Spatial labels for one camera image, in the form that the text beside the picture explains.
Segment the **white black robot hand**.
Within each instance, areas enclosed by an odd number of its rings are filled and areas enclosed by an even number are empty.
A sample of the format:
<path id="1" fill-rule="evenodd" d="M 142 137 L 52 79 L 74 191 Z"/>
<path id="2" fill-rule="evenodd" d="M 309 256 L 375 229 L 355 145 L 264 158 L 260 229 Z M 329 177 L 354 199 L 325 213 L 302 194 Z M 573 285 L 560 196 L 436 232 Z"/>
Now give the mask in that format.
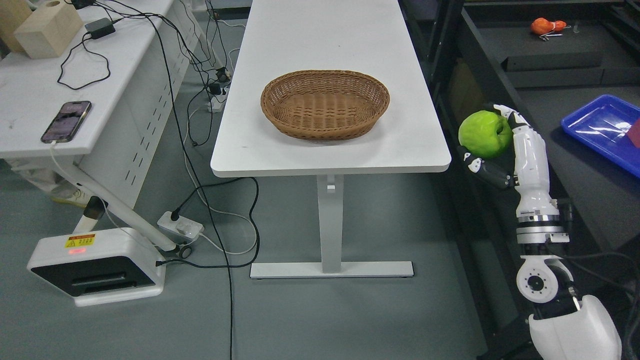
<path id="1" fill-rule="evenodd" d="M 560 212 L 549 194 L 550 173 L 544 139 L 517 110 L 507 105 L 490 104 L 484 111 L 507 119 L 513 132 L 512 143 L 507 149 L 514 150 L 514 169 L 505 171 L 489 159 L 471 154 L 459 143 L 462 162 L 471 173 L 498 189 L 515 188 L 520 196 L 516 208 L 520 221 L 558 220 Z"/>

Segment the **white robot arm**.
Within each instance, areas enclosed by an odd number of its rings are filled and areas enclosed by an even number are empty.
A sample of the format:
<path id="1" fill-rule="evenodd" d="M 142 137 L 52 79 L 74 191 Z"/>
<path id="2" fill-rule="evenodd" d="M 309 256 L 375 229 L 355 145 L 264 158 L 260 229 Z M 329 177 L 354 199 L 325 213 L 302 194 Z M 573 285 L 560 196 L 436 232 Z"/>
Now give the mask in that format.
<path id="1" fill-rule="evenodd" d="M 557 214 L 518 217 L 523 264 L 519 292 L 534 306 L 527 323 L 544 360 L 619 360 L 622 341 L 610 313 L 595 296 L 581 294 L 563 261 L 570 236 Z"/>

